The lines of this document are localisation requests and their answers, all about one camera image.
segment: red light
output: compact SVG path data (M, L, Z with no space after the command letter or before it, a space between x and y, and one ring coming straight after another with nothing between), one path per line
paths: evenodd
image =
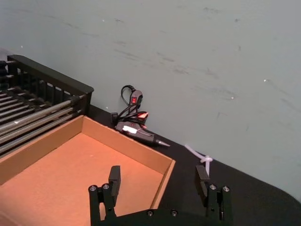
M141 119L145 119L148 115L149 115L148 113L142 113L142 114L138 115L138 117Z
M132 104L136 104L137 103L137 98L136 97L132 97Z

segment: black cable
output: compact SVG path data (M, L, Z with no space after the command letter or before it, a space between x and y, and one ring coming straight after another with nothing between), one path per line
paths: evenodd
M130 89L130 90L132 91L132 93L133 93L136 89L135 89L132 85L126 85L126 86L122 87L122 89L121 89L121 98L122 98L122 100L124 101L124 103L126 103L126 105L129 106L130 103L128 103L128 102L125 100L125 98L123 97L123 92L124 92L124 89L125 89L125 88Z
M139 125L143 125L145 123L145 120L147 118L147 116L145 118L139 118L136 116L139 116L140 114L144 114L147 113L146 111L139 111L139 112L135 112L135 113L131 113L132 111L136 110L139 107L139 104L132 104L129 105L128 107L126 107L116 118L116 121L130 121L130 122L135 122L138 123ZM122 116L125 112L127 112L130 108L133 108L130 113L128 113L125 116Z

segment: screw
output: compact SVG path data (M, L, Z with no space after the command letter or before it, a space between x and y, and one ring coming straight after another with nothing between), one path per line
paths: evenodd
M94 185L90 187L90 191L93 192L93 191L95 191L95 190L96 190L96 187L95 187Z
M214 184L210 185L209 186L212 190L215 190L216 189L216 186Z
M149 215L149 217L151 217L153 215L153 212L151 210L147 211L147 215Z
M172 215L173 217L176 217L177 214L178 214L178 212L177 212L176 210L172 210L172 211L171 211L171 215Z
M228 188L227 186L224 186L222 189L226 192L230 191L230 188Z
M108 189L110 186L108 185L108 184L105 184L104 186L103 186L103 189Z

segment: power cord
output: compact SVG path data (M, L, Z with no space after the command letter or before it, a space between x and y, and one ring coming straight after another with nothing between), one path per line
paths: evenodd
M131 90L129 102L127 102L123 96L125 89ZM148 112L138 111L142 102L142 92L136 90L132 85L126 85L121 89L121 98L126 103L127 107L120 114L112 114L113 124L116 125L120 121L129 121L133 123L138 123L141 127L145 128L144 124L148 117Z

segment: black metal rack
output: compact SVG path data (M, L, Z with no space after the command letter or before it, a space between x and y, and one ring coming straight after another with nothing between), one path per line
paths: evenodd
M87 114L93 91L24 56L0 61L0 155Z
M50 105L58 104L70 96L82 96L81 109L88 113L94 89L49 67L20 55L8 56L8 75L0 87L19 87L33 97Z

